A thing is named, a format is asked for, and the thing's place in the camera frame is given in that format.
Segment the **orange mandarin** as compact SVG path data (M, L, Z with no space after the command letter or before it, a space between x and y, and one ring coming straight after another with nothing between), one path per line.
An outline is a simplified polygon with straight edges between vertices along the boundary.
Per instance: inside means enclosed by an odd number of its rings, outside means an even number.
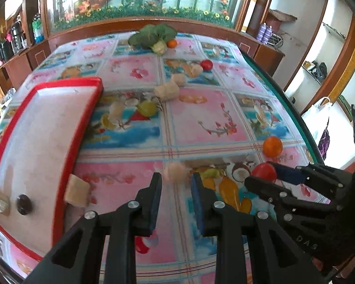
M266 157L278 157L283 151L283 144L276 136L267 137L263 142L263 153Z

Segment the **round beige biscuit block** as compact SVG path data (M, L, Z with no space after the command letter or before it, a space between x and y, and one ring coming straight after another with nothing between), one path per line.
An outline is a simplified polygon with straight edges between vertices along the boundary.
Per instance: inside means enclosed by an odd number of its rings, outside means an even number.
M186 176L186 167L181 162L168 162L163 168L162 178L167 184L184 183Z

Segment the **red cherry tomato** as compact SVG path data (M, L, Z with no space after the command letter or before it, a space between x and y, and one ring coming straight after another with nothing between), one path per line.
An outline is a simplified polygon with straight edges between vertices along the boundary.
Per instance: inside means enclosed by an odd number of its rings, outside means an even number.
M213 62L211 60L203 60L200 63L200 66L203 68L203 71L211 71L213 69Z

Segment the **large beige biscuit block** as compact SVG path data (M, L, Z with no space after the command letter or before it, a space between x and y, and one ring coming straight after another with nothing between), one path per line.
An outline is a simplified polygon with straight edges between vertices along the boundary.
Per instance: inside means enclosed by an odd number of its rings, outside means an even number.
M179 86L173 81L170 81L163 85L158 85L154 88L155 96L157 96L161 101L175 99L179 96L179 92Z

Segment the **small beige biscuit block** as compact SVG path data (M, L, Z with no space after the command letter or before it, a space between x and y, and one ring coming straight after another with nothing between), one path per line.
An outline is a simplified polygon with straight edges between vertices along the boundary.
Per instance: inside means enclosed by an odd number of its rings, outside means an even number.
M186 76L183 73L175 73L172 74L171 81L173 81L177 86L183 87L186 84Z

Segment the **green grape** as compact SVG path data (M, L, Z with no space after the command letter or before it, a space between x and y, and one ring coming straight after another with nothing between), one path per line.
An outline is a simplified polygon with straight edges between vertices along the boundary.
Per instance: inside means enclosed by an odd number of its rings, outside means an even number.
M153 117L158 113L158 105L153 101L144 100L136 107L139 113L144 117Z

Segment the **white plastic bag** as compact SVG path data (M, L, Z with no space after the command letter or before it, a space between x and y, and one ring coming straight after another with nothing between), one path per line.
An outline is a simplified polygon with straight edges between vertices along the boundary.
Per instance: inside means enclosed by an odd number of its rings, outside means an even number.
M330 98L323 97L301 116L316 144L319 144L323 132L326 129L331 109L332 102Z

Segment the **fruit print tablecloth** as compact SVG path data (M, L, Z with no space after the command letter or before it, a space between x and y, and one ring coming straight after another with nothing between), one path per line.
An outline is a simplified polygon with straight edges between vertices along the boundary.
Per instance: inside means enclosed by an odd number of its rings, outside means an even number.
M79 146L72 174L90 185L89 205L65 202L63 232L87 211L116 210L148 186L168 162L199 173L205 186L239 211L275 217L270 203L245 188L253 169L267 161L296 167L321 156L301 116L278 85L232 42L178 34L177 47L158 55L128 44L129 33L80 37L53 50L29 74L0 119L2 135L26 95L40 83L100 78L103 90ZM203 71L201 61L213 69ZM175 99L161 101L154 88L183 73L186 84ZM158 105L144 117L137 105ZM283 144L275 158L263 142ZM213 283L217 241L201 236L195 223L190 183L163 182L156 229L136 237L139 283ZM39 261L0 232L0 258L21 278Z

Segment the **red rimmed white tray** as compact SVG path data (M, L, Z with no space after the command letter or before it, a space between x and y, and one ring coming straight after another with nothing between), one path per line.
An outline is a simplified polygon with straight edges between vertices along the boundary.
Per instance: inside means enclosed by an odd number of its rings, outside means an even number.
M69 78L32 88L0 141L0 191L11 203L0 214L0 232L40 261L61 238L64 195L95 104L100 78ZM16 198L27 195L33 210L21 215Z

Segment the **purple bottle left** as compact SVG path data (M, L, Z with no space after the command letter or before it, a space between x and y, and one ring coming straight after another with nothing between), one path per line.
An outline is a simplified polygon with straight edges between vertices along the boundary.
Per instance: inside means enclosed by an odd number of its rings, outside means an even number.
M262 41L263 36L266 32L266 29L267 29L266 23L262 23L258 29L258 32L257 32L257 36L256 36L257 41L259 41L259 42Z

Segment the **purple bottle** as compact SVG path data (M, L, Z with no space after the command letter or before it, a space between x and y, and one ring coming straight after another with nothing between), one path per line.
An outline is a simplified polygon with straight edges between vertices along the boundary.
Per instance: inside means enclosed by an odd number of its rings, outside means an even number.
M266 29L267 29L266 23L262 23L258 29L258 32L257 32L257 36L256 36L257 41L259 41L259 42L262 41L263 36L266 32Z
M267 26L267 28L263 34L262 43L267 44L268 41L270 40L270 38L272 37L272 34L273 34L272 26Z

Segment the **purple bottle right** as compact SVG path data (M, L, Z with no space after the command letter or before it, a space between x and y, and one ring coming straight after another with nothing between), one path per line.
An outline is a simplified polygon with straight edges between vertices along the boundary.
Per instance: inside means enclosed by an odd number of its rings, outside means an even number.
M267 44L268 41L270 40L270 38L272 37L272 34L273 34L272 26L267 26L267 28L263 34L262 43Z

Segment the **wooden sideboard cabinet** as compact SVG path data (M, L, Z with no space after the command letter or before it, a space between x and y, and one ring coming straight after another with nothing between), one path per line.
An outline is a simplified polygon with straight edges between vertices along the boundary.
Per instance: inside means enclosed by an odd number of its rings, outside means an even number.
M0 103L10 88L18 89L26 77L49 55L49 42L44 40L0 66Z

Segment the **green leafy vegetable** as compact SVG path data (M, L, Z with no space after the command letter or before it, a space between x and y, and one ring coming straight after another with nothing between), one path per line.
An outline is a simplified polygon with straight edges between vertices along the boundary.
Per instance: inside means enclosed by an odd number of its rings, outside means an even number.
M128 44L135 48L150 49L162 55L167 51L167 42L174 40L177 31L166 24L148 24L128 39Z

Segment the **black thermos jug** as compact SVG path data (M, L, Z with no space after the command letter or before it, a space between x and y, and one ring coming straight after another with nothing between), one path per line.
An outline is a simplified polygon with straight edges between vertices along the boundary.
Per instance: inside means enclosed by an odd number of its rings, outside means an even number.
M10 27L11 43L14 54L18 54L25 49L23 45L23 30L20 21L16 21Z

